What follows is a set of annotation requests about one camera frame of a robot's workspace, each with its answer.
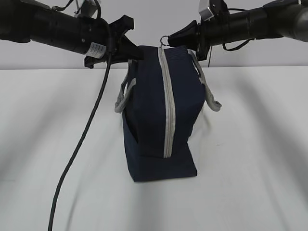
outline white wall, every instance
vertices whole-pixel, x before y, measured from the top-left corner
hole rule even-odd
[[[40,0],[63,6],[67,0]],[[229,7],[251,9],[271,0],[226,0]],[[126,14],[135,19],[128,37],[137,45],[159,45],[162,35],[170,35],[192,20],[198,20],[199,0],[102,0],[103,17],[110,23]],[[65,12],[73,14],[75,4]],[[213,49],[211,66],[308,65],[308,44],[280,38],[253,41],[240,51]],[[16,44],[0,41],[0,69],[83,68],[83,56],[44,44]]]

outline metal ring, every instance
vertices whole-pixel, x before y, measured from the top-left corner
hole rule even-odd
[[[163,38],[168,38],[169,36],[168,35],[164,35],[160,38],[160,44],[161,46],[165,46],[165,47],[169,47],[170,45],[169,44],[164,44],[163,43]]]

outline white tabletop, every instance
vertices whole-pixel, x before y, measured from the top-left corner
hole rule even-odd
[[[308,67],[204,69],[223,104],[205,108],[196,178],[134,183],[112,70],[69,171],[55,231],[306,231]],[[0,230],[47,230],[51,201],[104,70],[0,71]]]

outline bag handle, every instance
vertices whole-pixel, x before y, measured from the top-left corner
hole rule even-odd
[[[199,73],[199,76],[200,76],[200,82],[202,84],[204,84],[205,86],[205,100],[207,102],[207,105],[209,106],[210,109],[212,109],[214,112],[219,112],[222,105],[220,104],[220,102],[218,101],[215,101],[214,99],[214,96],[209,88],[209,86],[207,85],[206,83],[206,79],[205,79],[205,76],[204,76],[204,73],[203,73],[203,70],[202,70],[202,67],[200,66],[198,60],[197,60],[197,57],[195,56],[195,54],[193,53],[193,51],[191,50],[188,50],[188,54],[191,55],[192,57],[192,62],[194,64],[194,66],[196,67],[198,73]]]
[[[136,79],[134,78],[131,81],[130,85],[127,87],[126,94],[124,95],[124,90],[125,90],[125,87],[128,83],[128,74],[129,74],[131,65],[132,65],[132,60],[129,60],[128,61],[128,71],[127,71],[127,74],[126,74],[126,76],[123,80],[123,83],[121,84],[119,96],[118,96],[117,101],[115,103],[115,112],[116,113],[122,113],[123,112],[123,110],[126,107],[126,104],[128,103],[129,97],[132,93],[132,89],[136,85]]]

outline black wire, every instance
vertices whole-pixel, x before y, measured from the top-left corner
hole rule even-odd
[[[250,41],[253,41],[253,40],[255,40],[255,39],[254,39],[254,38],[248,39],[248,40],[246,40],[245,42],[241,43],[239,46],[234,47],[234,48],[231,48],[231,49],[227,49],[225,43],[222,44],[222,47],[223,47],[223,49],[224,49],[225,51],[238,51],[240,48],[246,46]]]
[[[110,53],[109,56],[108,56],[108,61],[107,61],[107,69],[106,69],[106,72],[105,72],[105,77],[104,77],[104,80],[103,80],[103,83],[102,83],[102,87],[101,87],[101,90],[100,90],[100,93],[97,97],[97,100],[96,100],[96,103],[94,105],[94,108],[91,112],[91,115],[88,119],[88,122],[87,122],[87,125],[81,135],[81,138],[77,144],[77,147],[75,148],[74,152],[73,152],[73,155],[71,156],[67,166],[65,167],[64,169],[64,172],[62,173],[61,177],[60,177],[60,180],[58,182],[58,185],[57,185],[57,188],[56,188],[56,192],[54,193],[54,197],[53,197],[53,201],[52,201],[52,206],[51,206],[51,212],[50,212],[50,217],[49,217],[49,225],[48,225],[48,231],[52,231],[52,226],[53,226],[53,219],[54,219],[54,214],[55,214],[55,210],[56,210],[56,204],[57,204],[57,200],[58,200],[58,197],[59,197],[59,193],[60,193],[60,189],[61,189],[61,186],[63,184],[63,181],[74,161],[74,159],[76,158],[77,156],[77,153],[89,131],[89,128],[90,128],[90,125],[92,123],[92,120],[95,116],[95,113],[97,111],[97,108],[101,102],[101,99],[102,99],[102,96],[103,96],[103,93],[104,93],[104,90],[105,90],[105,87],[106,87],[106,83],[107,83],[107,80],[108,80],[108,76],[109,76],[109,72],[110,72],[110,67],[111,67],[111,57],[112,57],[112,54]]]
[[[247,10],[239,8],[228,8],[228,11],[247,11]]]
[[[64,11],[67,7],[69,7],[70,4],[72,4],[74,0],[69,0],[67,5],[64,7],[59,7],[59,6],[54,6],[53,9],[55,9],[56,11]]]
[[[99,2],[97,0],[94,0],[95,4],[96,4],[96,8],[97,8],[97,16],[96,19],[100,19],[102,16],[102,9],[101,9],[101,5],[99,4]]]
[[[209,59],[208,59],[208,65],[207,65],[207,67],[210,67],[210,64],[211,64],[212,51],[213,51],[213,47],[211,47],[210,57],[209,57]]]
[[[59,6],[54,6],[53,8],[56,10],[56,11],[64,11],[67,7],[69,7],[70,4],[72,4],[74,0],[69,0],[67,5],[64,6],[64,7],[59,7]],[[101,5],[99,4],[99,2],[97,0],[94,0],[95,4],[96,4],[96,8],[97,8],[97,17],[96,19],[100,19],[101,16],[102,16],[102,9],[101,9]]]

